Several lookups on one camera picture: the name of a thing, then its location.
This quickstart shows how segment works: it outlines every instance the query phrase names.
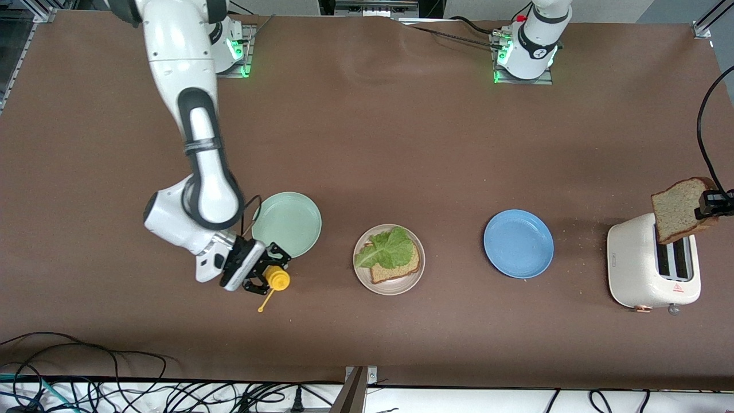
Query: metal post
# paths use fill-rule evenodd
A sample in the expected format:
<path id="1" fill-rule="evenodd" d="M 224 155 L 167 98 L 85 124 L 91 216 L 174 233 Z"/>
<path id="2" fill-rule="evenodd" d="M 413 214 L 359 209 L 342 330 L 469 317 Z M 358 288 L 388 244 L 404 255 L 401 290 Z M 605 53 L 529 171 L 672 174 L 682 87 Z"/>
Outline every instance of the metal post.
<path id="1" fill-rule="evenodd" d="M 367 392 L 368 368 L 359 366 L 352 369 L 349 378 L 336 396 L 329 413 L 362 413 Z"/>
<path id="2" fill-rule="evenodd" d="M 715 6 L 693 22 L 693 33 L 698 38 L 711 37 L 708 29 L 732 7 L 734 7 L 734 0 L 719 0 Z"/>

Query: yellow tool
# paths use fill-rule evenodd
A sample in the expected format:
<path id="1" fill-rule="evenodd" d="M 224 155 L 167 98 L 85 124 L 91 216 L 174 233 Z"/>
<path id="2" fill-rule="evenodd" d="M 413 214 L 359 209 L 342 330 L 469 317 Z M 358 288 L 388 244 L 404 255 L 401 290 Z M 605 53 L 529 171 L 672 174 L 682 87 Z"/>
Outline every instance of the yellow tool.
<path id="1" fill-rule="evenodd" d="M 271 265 L 265 270 L 265 279 L 268 281 L 268 284 L 270 285 L 270 292 L 268 293 L 268 296 L 265 297 L 265 301 L 263 302 L 263 305 L 260 306 L 258 309 L 258 312 L 263 312 L 265 310 L 265 304 L 268 303 L 268 300 L 276 291 L 283 291 L 286 288 L 288 288 L 288 285 L 291 284 L 291 276 L 288 275 L 288 273 L 282 269 L 281 267 L 278 267 L 277 265 Z"/>

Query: white floor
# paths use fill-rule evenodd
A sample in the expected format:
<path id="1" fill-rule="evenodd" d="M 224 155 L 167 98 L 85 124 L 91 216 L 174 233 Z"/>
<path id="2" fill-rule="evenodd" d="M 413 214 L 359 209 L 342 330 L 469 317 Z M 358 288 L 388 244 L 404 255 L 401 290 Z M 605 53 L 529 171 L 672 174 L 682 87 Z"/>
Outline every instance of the white floor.
<path id="1" fill-rule="evenodd" d="M 163 386 L 179 384 L 179 388 L 183 387 L 182 383 L 166 383 L 158 384 L 155 389 Z M 87 385 L 77 383 L 77 392 L 80 399 L 87 394 Z M 143 391 L 150 387 L 146 383 L 122 383 L 123 389 L 132 389 L 133 391 Z M 196 391 L 198 397 L 202 397 L 209 393 L 212 389 L 218 387 L 218 384 L 209 384 L 208 386 Z M 237 395 L 240 395 L 246 384 L 237 384 Z M 53 388 L 64 398 L 73 401 L 69 383 L 54 384 Z M 323 396 L 329 401 L 336 399 L 341 386 L 340 385 L 308 385 L 308 388 Z M 18 394 L 32 397 L 38 389 L 38 384 L 25 383 L 18 385 Z M 104 385 L 105 392 L 114 392 L 117 390 L 116 383 L 107 383 Z M 12 386 L 9 383 L 0 383 L 0 392 L 12 392 Z M 295 388 L 284 390 L 285 399 L 279 403 L 260 403 L 258 404 L 258 412 L 288 412 L 293 405 Z M 637 413 L 642 401 L 644 393 L 641 391 L 618 391 L 607 390 L 603 392 L 613 412 L 616 413 Z M 492 412 L 492 413 L 543 413 L 545 412 L 548 402 L 553 395 L 553 390 L 515 390 L 515 389 L 368 389 L 366 397 L 365 413 L 385 412 L 391 409 L 396 413 L 439 413 L 439 412 Z M 132 400 L 135 394 L 127 394 L 127 398 Z M 182 400 L 176 407 L 176 411 L 180 412 L 195 403 L 193 398 L 186 398 L 182 393 L 173 389 L 162 389 L 158 392 L 149 393 L 134 405 L 140 410 L 140 413 L 162 413 L 167 402 L 167 397 L 171 396 L 176 401 Z M 233 389 L 227 387 L 220 392 L 213 394 L 207 401 L 223 401 L 234 396 Z M 127 403 L 120 397 L 120 393 L 110 395 L 109 399 L 117 406 L 113 409 L 108 403 L 102 403 L 99 407 L 100 413 L 134 413 L 133 409 L 124 409 Z M 42 398 L 42 404 L 46 409 L 52 406 L 62 404 L 57 396 L 46 392 Z M 604 409 L 600 400 L 597 403 Z M 328 407 L 327 404 L 320 401 L 307 392 L 303 392 L 303 404 L 306 408 Z M 10 396 L 0 395 L 0 412 L 18 403 Z M 222 403 L 209 406 L 211 413 L 229 413 L 232 409 L 233 402 Z M 88 403 L 83 403 L 80 407 L 89 409 Z M 725 413 L 727 410 L 734 411 L 734 394 L 714 394 L 702 392 L 653 392 L 650 401 L 644 410 L 644 413 Z M 64 409 L 63 412 L 78 413 L 73 409 Z M 208 413 L 207 409 L 199 406 L 194 412 Z M 573 413 L 595 413 L 592 405 L 588 400 L 588 392 L 582 390 L 562 390 L 556 402 L 553 405 L 552 412 L 573 412 Z"/>

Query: bread slice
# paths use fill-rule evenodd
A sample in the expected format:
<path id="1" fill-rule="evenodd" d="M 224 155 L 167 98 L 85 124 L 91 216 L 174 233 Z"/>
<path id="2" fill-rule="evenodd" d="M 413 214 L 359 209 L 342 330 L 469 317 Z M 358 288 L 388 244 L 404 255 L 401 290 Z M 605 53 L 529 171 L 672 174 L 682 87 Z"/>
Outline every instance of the bread slice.
<path id="1" fill-rule="evenodd" d="M 652 195 L 659 244 L 674 243 L 681 238 L 709 229 L 719 221 L 718 217 L 697 220 L 694 214 L 703 191 L 712 190 L 714 187 L 711 179 L 695 176 Z"/>
<path id="2" fill-rule="evenodd" d="M 401 277 L 409 276 L 410 274 L 418 271 L 421 267 L 421 256 L 418 254 L 418 247 L 413 243 L 413 257 L 406 265 L 401 267 L 395 267 L 392 270 L 384 268 L 380 264 L 375 264 L 370 268 L 370 274 L 372 275 L 372 284 L 379 284 L 387 280 L 399 279 Z"/>

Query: white plate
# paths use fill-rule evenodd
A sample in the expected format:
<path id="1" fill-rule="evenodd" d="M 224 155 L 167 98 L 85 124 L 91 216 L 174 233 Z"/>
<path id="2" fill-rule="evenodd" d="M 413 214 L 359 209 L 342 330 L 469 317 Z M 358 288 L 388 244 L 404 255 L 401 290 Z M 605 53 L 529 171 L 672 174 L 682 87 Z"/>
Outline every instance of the white plate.
<path id="1" fill-rule="evenodd" d="M 390 231 L 396 226 L 400 225 L 384 223 L 382 225 L 375 226 L 374 228 L 371 228 L 367 232 L 362 234 L 362 237 L 360 237 L 360 239 L 357 241 L 357 245 L 355 245 L 355 252 L 352 255 L 352 267 L 354 267 L 354 257 L 357 256 L 357 254 L 362 250 L 362 247 L 369 243 L 370 236 L 379 234 L 381 232 Z M 423 270 L 426 268 L 426 252 L 423 250 L 423 244 L 421 244 L 421 241 L 418 239 L 418 237 L 416 237 L 415 234 L 413 234 L 409 229 L 405 228 L 404 226 L 402 226 L 402 228 L 405 229 L 405 231 L 408 233 L 408 237 L 415 243 L 415 246 L 418 247 L 418 257 L 421 259 L 421 265 L 418 267 L 418 271 L 415 271 L 409 276 L 405 276 L 399 279 L 387 280 L 379 284 L 372 284 L 372 275 L 370 274 L 369 268 L 355 267 L 357 279 L 360 280 L 362 285 L 367 287 L 367 290 L 376 292 L 380 295 L 398 295 L 413 288 L 413 286 L 418 283 L 418 280 L 421 279 L 421 276 L 423 275 Z"/>

